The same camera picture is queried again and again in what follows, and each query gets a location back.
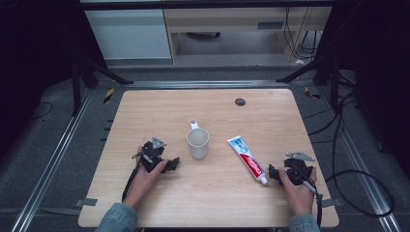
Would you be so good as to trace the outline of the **long aluminium floor rail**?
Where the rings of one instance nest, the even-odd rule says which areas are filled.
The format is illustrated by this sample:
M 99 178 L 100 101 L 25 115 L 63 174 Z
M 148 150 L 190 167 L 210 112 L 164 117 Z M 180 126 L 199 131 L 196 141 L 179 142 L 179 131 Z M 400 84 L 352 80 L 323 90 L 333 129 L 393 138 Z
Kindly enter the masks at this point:
M 54 149 L 46 167 L 44 168 L 39 181 L 37 182 L 28 200 L 24 204 L 24 207 L 19 212 L 11 232 L 27 231 L 32 219 L 34 218 L 34 215 L 38 211 L 40 204 L 44 199 L 48 187 L 53 180 L 69 145 L 71 144 L 73 136 L 94 92 L 94 89 L 85 90 L 84 96 L 80 99 L 80 107 L 78 111 L 74 114 L 74 116 L 66 126 L 64 133 L 61 136 L 56 148 Z
M 381 185 L 377 184 L 375 179 L 371 177 L 370 171 L 362 159 L 356 145 L 354 144 L 347 129 L 341 129 L 343 123 L 337 125 L 337 136 L 343 144 L 346 154 L 350 158 L 353 168 L 359 171 L 359 180 L 364 188 L 366 196 L 377 215 L 387 213 L 393 207 L 389 205 L 388 199 L 384 196 Z M 380 217 L 379 221 L 385 232 L 402 232 L 393 213 L 389 213 L 384 217 Z

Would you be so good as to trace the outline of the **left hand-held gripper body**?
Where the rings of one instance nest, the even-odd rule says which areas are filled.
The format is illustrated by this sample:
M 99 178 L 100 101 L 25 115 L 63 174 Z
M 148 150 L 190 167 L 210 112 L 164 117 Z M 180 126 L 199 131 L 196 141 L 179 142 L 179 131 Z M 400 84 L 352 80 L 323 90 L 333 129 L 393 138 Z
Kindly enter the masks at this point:
M 165 146 L 166 143 L 155 136 L 143 145 L 140 161 L 147 172 L 151 172 L 162 161 L 161 155 Z

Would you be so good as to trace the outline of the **short aluminium floor rail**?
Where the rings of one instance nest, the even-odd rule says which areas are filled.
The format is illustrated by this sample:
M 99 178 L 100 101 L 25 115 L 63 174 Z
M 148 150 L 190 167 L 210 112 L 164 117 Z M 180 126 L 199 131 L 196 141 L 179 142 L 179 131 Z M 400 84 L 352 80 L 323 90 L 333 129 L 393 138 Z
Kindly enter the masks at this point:
M 285 88 L 288 84 L 275 80 L 194 80 L 194 81 L 135 81 L 127 88 L 148 89 L 243 89 Z

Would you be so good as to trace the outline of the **white cabinet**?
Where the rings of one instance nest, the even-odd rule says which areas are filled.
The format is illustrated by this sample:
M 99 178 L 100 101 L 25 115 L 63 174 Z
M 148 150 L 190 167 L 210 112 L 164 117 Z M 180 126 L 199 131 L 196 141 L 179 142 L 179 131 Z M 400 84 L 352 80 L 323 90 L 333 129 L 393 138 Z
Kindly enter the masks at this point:
M 162 10 L 87 11 L 105 60 L 171 57 Z

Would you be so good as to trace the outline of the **person's right hand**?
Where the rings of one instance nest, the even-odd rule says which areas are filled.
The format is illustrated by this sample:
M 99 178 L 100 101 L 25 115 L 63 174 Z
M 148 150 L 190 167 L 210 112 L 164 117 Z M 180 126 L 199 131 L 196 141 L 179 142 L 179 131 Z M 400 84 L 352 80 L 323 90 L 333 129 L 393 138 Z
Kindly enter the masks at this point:
M 278 170 L 278 174 L 286 193 L 288 205 L 293 214 L 311 215 L 314 193 L 304 185 L 295 186 L 283 168 Z

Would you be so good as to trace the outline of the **black metal stand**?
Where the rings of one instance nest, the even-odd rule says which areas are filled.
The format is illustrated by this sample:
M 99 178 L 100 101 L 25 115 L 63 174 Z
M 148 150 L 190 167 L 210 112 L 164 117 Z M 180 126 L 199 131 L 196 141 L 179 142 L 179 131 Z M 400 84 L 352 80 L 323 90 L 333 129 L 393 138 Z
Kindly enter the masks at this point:
M 320 55 L 318 58 L 315 58 L 312 62 L 301 67 L 290 75 L 278 79 L 278 82 L 288 83 L 311 70 L 316 70 L 316 75 L 313 79 L 313 82 L 316 85 L 322 85 L 326 80 L 331 80 L 331 107 L 334 110 L 337 110 L 339 63 L 338 58 L 335 55 Z
M 94 88 L 98 84 L 98 80 L 94 76 L 93 71 L 102 73 L 119 84 L 132 84 L 132 81 L 120 77 L 114 72 L 111 72 L 108 68 L 99 66 L 89 59 L 75 60 L 72 64 L 73 116 L 75 116 L 81 108 L 80 80 L 83 80 L 87 88 Z

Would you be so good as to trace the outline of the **grey tape piece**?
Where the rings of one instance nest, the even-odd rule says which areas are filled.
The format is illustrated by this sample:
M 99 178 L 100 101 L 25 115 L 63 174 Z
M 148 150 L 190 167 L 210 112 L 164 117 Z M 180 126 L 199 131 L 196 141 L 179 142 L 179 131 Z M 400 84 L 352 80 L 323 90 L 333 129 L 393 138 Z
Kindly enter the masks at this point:
M 329 198 L 329 199 L 323 199 L 321 201 L 321 205 L 323 208 L 338 207 L 342 205 L 342 202 L 339 199 Z
M 82 199 L 77 199 L 75 202 L 76 207 L 82 207 L 82 206 L 96 206 L 98 202 L 98 199 L 95 198 L 82 198 Z

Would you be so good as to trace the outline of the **toothpaste tube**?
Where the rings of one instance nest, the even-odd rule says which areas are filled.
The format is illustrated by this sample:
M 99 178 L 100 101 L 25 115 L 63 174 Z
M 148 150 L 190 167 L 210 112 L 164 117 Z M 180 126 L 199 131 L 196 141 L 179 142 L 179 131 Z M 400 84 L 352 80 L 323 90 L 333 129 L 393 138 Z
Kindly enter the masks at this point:
M 249 146 L 243 137 L 238 135 L 228 139 L 227 142 L 240 157 L 254 179 L 259 181 L 262 185 L 266 185 L 268 183 L 266 172 L 249 149 Z

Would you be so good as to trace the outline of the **person's left hand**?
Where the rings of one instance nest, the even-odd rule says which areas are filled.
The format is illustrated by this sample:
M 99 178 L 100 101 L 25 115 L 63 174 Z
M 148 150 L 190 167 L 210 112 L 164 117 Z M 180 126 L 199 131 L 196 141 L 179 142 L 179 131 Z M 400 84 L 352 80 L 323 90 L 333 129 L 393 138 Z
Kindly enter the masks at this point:
M 141 166 L 131 182 L 130 189 L 123 203 L 137 210 L 166 164 L 167 160 L 162 160 L 151 172 L 148 172 L 144 166 Z

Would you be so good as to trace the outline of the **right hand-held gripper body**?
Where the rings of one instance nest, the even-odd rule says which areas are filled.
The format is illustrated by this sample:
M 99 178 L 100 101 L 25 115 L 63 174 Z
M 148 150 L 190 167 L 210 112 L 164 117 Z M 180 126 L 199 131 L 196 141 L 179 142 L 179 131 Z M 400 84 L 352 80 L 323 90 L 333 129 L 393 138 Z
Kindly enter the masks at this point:
M 312 166 L 307 166 L 307 161 L 314 161 L 314 158 L 303 153 L 286 153 L 287 159 L 284 161 L 286 172 L 293 185 L 299 186 L 307 181 L 312 172 Z

